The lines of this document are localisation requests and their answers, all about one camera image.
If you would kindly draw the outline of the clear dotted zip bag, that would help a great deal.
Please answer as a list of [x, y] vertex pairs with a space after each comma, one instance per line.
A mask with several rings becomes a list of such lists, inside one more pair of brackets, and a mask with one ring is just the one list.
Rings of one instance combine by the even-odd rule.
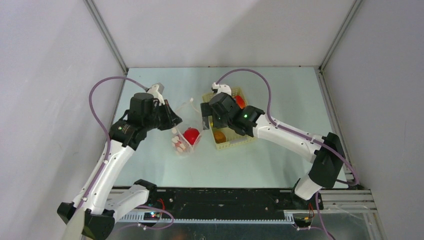
[[195, 107], [193, 97], [174, 112], [182, 119], [182, 122], [171, 129], [171, 144], [178, 156], [187, 156], [194, 152], [202, 137], [202, 114]]

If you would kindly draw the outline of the red pomegranate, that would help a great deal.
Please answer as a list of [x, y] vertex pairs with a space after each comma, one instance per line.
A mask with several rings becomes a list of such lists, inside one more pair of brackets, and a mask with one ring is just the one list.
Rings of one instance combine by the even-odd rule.
[[196, 141], [197, 141], [197, 139], [198, 139], [199, 135], [200, 135], [199, 130], [197, 130], [196, 128], [192, 128], [192, 127], [189, 127], [189, 128], [188, 128], [187, 130], [185, 130], [185, 131], [184, 131], [184, 133], [183, 133], [184, 138], [187, 140], [187, 142], [188, 142], [191, 146], [193, 146], [193, 145], [196, 143]]

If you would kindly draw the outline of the red mango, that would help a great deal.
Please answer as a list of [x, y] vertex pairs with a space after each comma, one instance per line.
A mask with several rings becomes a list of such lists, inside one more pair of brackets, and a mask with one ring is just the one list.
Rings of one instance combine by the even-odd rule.
[[240, 95], [236, 95], [234, 97], [234, 100], [241, 109], [244, 109], [246, 107], [246, 102]]

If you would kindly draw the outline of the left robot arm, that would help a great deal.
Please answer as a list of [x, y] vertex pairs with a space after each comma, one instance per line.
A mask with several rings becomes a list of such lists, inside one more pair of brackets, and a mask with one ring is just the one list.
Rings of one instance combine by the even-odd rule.
[[103, 153], [81, 192], [72, 202], [62, 202], [57, 213], [66, 224], [64, 240], [82, 236], [105, 240], [118, 220], [134, 208], [153, 208], [158, 194], [155, 184], [134, 183], [119, 197], [108, 196], [127, 161], [151, 130], [169, 130], [182, 122], [161, 93], [139, 92], [130, 99], [129, 109], [107, 131]]

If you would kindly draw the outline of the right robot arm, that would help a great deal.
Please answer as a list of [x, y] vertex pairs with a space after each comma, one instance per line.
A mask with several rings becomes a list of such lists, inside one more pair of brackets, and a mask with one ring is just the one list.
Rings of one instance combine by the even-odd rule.
[[323, 188], [333, 188], [344, 165], [345, 154], [340, 138], [329, 132], [326, 136], [301, 131], [280, 123], [260, 108], [241, 108], [236, 100], [221, 92], [200, 105], [204, 127], [230, 128], [240, 136], [263, 139], [282, 146], [312, 164], [310, 171], [295, 184], [291, 204], [304, 209], [311, 198]]

